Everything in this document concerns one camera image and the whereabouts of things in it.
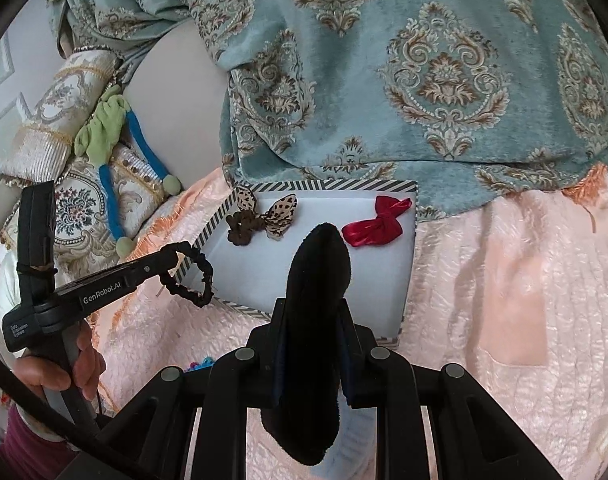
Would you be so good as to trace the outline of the person's left hand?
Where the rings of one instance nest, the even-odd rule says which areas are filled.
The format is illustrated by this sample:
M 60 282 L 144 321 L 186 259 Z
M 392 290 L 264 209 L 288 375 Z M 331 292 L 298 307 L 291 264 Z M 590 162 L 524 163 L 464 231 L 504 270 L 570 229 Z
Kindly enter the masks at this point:
M 91 401 L 96 396 L 100 376 L 106 371 L 106 361 L 94 348 L 91 339 L 89 325 L 85 321 L 81 322 L 76 339 L 80 353 L 71 373 L 38 356 L 22 356 L 17 359 L 13 365 L 13 373 L 42 400 L 46 399 L 44 389 L 64 391 L 75 385 L 84 398 Z

